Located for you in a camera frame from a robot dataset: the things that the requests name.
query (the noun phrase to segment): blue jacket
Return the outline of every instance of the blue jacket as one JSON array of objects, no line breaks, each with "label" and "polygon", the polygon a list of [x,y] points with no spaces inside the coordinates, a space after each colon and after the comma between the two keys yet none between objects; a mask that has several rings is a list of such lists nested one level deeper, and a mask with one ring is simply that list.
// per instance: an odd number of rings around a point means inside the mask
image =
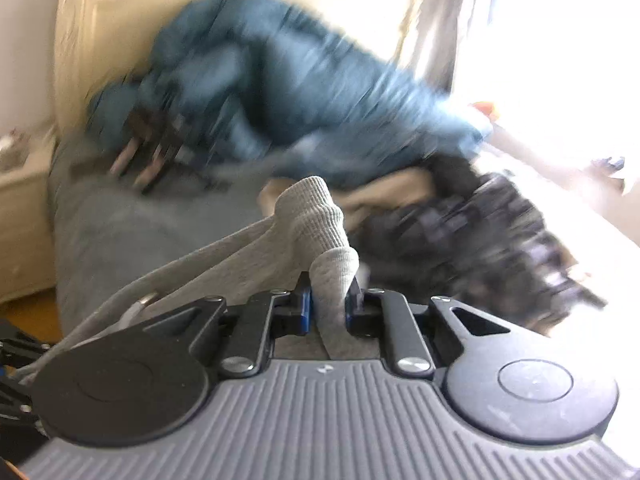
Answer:
[{"label": "blue jacket", "polygon": [[181,116],[186,144],[207,160],[290,147],[278,174],[351,187],[434,150],[469,158],[491,131],[476,110],[279,0],[191,2],[160,31],[150,63],[140,84],[92,99],[88,132],[106,147],[126,142],[125,118],[142,104]]}]

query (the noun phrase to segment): white wall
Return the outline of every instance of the white wall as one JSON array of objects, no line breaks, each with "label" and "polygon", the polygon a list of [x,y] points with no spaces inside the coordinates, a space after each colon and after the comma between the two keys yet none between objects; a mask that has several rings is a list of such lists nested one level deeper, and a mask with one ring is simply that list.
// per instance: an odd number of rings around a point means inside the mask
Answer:
[{"label": "white wall", "polygon": [[0,132],[52,117],[58,0],[0,0]]}]

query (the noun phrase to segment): screw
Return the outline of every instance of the screw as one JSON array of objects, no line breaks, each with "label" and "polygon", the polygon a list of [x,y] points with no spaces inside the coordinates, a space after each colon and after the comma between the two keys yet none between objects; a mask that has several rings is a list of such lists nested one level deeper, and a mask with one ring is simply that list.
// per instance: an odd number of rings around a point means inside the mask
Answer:
[{"label": "screw", "polygon": [[150,305],[153,302],[155,302],[158,298],[159,298],[158,293],[157,292],[152,292],[152,293],[147,294],[146,296],[143,296],[142,298],[140,298],[138,300],[138,303],[142,303],[144,306],[147,306],[147,305]]},{"label": "screw", "polygon": [[220,365],[227,372],[231,372],[233,374],[244,374],[246,372],[250,372],[255,367],[255,364],[253,361],[251,361],[251,359],[239,355],[234,355],[231,357],[227,357],[226,359],[222,359]]},{"label": "screw", "polygon": [[329,372],[332,372],[334,370],[334,367],[332,367],[331,365],[324,365],[316,368],[316,370],[318,370],[321,374],[327,375]]},{"label": "screw", "polygon": [[420,357],[403,357],[398,361],[398,368],[406,374],[421,374],[431,368],[430,362]]},{"label": "screw", "polygon": [[41,420],[36,420],[36,423],[34,424],[34,426],[36,427],[36,430],[38,430],[38,432],[41,435],[46,436],[47,438],[50,438],[49,435],[47,434],[47,432],[42,427],[42,421]]}]

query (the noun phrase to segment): bed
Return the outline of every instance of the bed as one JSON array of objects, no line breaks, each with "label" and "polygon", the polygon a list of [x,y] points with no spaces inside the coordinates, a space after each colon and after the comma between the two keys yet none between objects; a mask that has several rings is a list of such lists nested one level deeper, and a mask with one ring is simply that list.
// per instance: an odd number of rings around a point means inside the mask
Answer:
[{"label": "bed", "polygon": [[[192,176],[176,174],[146,197],[101,172],[78,171],[100,155],[97,145],[82,135],[89,99],[106,83],[144,69],[156,33],[188,1],[60,0],[54,50],[59,145],[49,177],[49,196],[58,308],[65,333],[136,278],[261,216],[256,197],[268,171],[260,167],[231,172],[231,186],[225,191],[203,190]],[[400,65],[407,63],[415,46],[420,0],[287,1],[319,16],[364,49]],[[618,374],[623,396],[607,439],[624,454],[640,422],[630,400],[638,380],[628,373],[623,359],[625,338],[630,340],[637,326],[629,317],[637,319],[638,315],[628,309],[628,296],[618,284],[633,282],[638,248],[580,203],[508,157],[487,152],[481,163],[487,169],[509,166],[526,196],[545,214],[551,230],[604,283],[614,284],[607,289],[610,305],[604,314],[589,311],[571,316],[555,335],[575,345],[576,351],[582,351],[580,344],[593,349],[593,344],[584,344],[588,338],[598,338],[599,344],[607,342],[594,365],[613,367]],[[594,238],[600,243],[594,244]],[[606,261],[607,247],[612,244],[626,262],[621,269]],[[624,457],[640,465],[633,455]]]}]

